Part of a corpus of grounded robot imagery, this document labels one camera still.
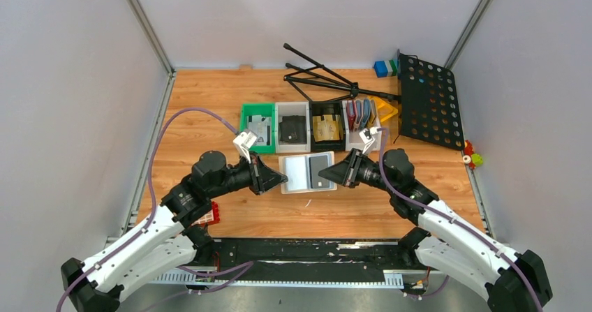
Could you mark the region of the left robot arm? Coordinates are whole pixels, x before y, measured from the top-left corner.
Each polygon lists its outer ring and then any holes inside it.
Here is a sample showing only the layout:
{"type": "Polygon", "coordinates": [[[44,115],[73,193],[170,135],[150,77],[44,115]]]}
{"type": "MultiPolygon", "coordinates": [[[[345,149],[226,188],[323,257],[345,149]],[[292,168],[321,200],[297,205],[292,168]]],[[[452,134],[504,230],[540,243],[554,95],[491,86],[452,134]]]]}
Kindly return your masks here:
{"type": "Polygon", "coordinates": [[[67,297],[77,311],[116,311],[161,274],[212,256],[213,239],[198,224],[212,210],[212,199],[243,188],[261,195],[287,181],[254,151],[236,165],[219,151],[203,153],[141,224],[86,260],[71,258],[61,266],[67,297]]]}

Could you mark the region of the white bin with card holders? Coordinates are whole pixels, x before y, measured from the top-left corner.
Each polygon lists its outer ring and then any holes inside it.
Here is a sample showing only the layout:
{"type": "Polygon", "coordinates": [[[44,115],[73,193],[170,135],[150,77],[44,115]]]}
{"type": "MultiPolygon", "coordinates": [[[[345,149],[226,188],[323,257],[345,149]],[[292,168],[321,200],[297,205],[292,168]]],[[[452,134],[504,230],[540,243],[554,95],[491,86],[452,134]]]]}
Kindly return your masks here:
{"type": "MultiPolygon", "coordinates": [[[[347,115],[346,115],[347,100],[344,100],[341,103],[342,108],[343,108],[343,115],[344,115],[344,119],[345,119],[346,151],[350,151],[351,149],[354,149],[354,148],[362,150],[364,147],[364,143],[359,136],[359,132],[362,130],[360,128],[360,121],[362,118],[362,103],[363,103],[364,98],[363,99],[353,99],[353,100],[355,100],[356,107],[357,107],[357,118],[355,121],[355,130],[354,131],[349,131],[349,129],[348,129],[348,119],[347,119],[347,115]]],[[[370,128],[373,126],[381,127],[382,125],[379,121],[376,107],[375,107],[374,103],[371,101],[371,115],[370,115],[369,122],[368,122],[366,128],[370,128]]]]}

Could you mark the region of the gold cards stack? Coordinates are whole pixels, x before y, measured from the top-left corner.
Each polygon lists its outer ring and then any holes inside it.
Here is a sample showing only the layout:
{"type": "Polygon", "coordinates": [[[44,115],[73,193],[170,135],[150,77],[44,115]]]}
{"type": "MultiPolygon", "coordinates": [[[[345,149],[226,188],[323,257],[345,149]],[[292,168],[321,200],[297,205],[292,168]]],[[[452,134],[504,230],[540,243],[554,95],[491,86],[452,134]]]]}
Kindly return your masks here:
{"type": "Polygon", "coordinates": [[[341,117],[336,114],[313,116],[313,135],[316,142],[341,140],[341,117]]]}

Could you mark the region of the red card holder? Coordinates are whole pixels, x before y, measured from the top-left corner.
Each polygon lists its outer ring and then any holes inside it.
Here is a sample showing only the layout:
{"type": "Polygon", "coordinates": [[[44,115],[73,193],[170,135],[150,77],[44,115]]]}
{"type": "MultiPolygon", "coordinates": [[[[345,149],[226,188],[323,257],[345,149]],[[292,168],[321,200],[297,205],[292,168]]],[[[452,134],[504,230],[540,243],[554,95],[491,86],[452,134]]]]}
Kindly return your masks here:
{"type": "Polygon", "coordinates": [[[348,119],[349,131],[355,130],[355,121],[357,118],[357,107],[356,102],[353,99],[347,100],[346,102],[346,115],[348,119]]]}

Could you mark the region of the white cards stack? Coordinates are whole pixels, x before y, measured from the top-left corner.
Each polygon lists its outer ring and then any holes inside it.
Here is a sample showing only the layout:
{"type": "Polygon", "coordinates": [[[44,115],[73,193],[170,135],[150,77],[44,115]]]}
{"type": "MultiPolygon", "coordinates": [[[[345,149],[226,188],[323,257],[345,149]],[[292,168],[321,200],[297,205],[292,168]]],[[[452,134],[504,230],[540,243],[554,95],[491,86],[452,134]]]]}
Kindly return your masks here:
{"type": "Polygon", "coordinates": [[[272,118],[262,115],[250,115],[247,117],[247,128],[257,136],[257,146],[269,146],[272,135],[272,118]]]}

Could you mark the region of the black cards stack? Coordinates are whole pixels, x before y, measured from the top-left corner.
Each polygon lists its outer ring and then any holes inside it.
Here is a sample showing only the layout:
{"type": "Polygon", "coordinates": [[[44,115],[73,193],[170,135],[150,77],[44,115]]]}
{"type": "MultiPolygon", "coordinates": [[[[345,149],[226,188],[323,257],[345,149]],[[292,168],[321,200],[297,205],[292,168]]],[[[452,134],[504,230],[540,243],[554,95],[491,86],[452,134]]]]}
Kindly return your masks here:
{"type": "Polygon", "coordinates": [[[290,115],[279,122],[279,142],[287,144],[306,144],[306,117],[290,115]]]}

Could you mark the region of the blue card holder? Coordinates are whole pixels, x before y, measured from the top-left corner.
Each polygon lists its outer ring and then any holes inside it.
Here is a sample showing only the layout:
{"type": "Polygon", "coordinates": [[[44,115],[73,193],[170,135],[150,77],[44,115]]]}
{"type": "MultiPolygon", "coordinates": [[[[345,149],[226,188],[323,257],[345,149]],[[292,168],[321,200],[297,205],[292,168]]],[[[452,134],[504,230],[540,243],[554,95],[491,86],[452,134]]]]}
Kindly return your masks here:
{"type": "Polygon", "coordinates": [[[371,101],[365,98],[362,103],[362,118],[360,121],[360,128],[366,128],[371,115],[371,101]]]}

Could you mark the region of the white bin with black cards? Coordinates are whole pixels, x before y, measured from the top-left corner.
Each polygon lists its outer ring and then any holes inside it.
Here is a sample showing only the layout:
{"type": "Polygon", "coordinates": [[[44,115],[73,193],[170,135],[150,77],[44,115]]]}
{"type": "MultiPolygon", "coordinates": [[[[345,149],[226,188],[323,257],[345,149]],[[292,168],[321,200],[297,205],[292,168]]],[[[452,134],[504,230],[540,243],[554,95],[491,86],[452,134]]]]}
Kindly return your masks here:
{"type": "Polygon", "coordinates": [[[275,104],[276,153],[306,153],[311,148],[308,102],[275,104]]]}

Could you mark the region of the red toy block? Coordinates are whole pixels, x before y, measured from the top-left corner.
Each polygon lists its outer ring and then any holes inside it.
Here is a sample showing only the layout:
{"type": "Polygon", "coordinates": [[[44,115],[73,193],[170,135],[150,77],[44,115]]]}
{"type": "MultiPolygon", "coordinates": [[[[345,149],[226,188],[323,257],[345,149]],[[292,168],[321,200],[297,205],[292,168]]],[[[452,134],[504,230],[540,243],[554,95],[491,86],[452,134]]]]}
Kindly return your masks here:
{"type": "Polygon", "coordinates": [[[212,209],[194,223],[201,226],[220,223],[219,205],[215,201],[212,201],[212,209]]]}

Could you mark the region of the green bin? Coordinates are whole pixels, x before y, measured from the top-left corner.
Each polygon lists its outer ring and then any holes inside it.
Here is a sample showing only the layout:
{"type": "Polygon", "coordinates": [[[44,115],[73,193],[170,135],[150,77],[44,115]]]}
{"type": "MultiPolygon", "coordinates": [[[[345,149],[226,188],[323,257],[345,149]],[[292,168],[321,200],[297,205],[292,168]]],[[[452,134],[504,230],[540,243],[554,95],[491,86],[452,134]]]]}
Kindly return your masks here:
{"type": "Polygon", "coordinates": [[[256,136],[252,151],[259,154],[276,153],[276,106],[274,103],[244,103],[241,109],[240,130],[247,129],[256,136]]]}

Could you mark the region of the black music stand desk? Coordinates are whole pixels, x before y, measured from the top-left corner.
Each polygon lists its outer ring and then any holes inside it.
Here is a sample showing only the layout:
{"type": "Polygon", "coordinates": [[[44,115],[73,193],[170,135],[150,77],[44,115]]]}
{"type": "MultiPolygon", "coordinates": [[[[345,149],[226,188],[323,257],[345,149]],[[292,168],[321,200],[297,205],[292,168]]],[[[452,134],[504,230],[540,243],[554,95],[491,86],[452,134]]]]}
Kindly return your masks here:
{"type": "Polygon", "coordinates": [[[398,54],[399,134],[448,149],[465,147],[453,72],[415,55],[398,54]]]}

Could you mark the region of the black tripod legs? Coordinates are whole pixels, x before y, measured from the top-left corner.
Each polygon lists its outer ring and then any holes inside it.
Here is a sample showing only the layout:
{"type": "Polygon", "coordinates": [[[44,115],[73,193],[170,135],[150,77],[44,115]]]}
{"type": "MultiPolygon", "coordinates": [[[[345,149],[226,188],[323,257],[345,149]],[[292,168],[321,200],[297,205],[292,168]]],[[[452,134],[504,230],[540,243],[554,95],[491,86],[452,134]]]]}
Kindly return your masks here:
{"type": "Polygon", "coordinates": [[[291,85],[297,92],[299,92],[305,99],[307,99],[308,102],[313,102],[313,99],[309,97],[306,93],[304,93],[302,89],[300,89],[299,84],[305,84],[309,86],[321,87],[326,89],[333,89],[346,93],[346,95],[344,96],[329,99],[328,102],[354,99],[357,98],[360,94],[366,96],[374,96],[377,98],[387,100],[389,102],[401,102],[401,96],[399,94],[391,94],[387,92],[363,89],[359,86],[358,82],[350,81],[344,76],[326,67],[324,64],[316,61],[315,59],[312,59],[303,52],[300,52],[299,50],[295,49],[288,43],[284,43],[283,48],[312,64],[312,67],[302,68],[300,66],[296,66],[289,62],[286,62],[285,67],[293,71],[283,76],[283,81],[291,85]]]}

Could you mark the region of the blue green toy block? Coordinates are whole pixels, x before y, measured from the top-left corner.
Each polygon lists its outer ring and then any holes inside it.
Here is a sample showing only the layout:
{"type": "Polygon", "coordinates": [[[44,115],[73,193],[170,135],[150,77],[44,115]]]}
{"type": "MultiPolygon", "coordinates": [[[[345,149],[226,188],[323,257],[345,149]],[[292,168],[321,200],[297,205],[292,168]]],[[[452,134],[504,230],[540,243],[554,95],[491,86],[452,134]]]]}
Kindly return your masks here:
{"type": "Polygon", "coordinates": [[[396,59],[389,59],[383,61],[376,61],[373,64],[376,77],[394,77],[399,73],[399,61],[396,59]]]}

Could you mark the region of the red green toy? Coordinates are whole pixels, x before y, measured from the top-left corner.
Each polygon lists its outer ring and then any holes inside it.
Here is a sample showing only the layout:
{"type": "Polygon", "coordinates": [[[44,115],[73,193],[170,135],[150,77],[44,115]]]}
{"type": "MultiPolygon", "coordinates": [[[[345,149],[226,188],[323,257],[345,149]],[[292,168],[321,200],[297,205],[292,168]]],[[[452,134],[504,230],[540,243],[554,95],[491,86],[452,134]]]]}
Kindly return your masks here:
{"type": "Polygon", "coordinates": [[[476,167],[480,167],[484,163],[481,155],[475,152],[472,143],[468,140],[464,141],[462,158],[465,165],[467,165],[471,170],[474,170],[476,167]]]}

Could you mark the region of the yellow triangle frame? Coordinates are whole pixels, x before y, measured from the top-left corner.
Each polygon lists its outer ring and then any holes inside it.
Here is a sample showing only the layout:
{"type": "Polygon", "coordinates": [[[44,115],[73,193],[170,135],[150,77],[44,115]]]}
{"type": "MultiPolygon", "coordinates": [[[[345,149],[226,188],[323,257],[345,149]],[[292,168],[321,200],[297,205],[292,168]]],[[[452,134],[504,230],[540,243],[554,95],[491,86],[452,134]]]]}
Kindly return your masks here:
{"type": "Polygon", "coordinates": [[[376,107],[378,118],[381,124],[385,124],[388,120],[398,115],[398,108],[391,105],[388,101],[375,96],[370,96],[369,99],[376,107]]]}

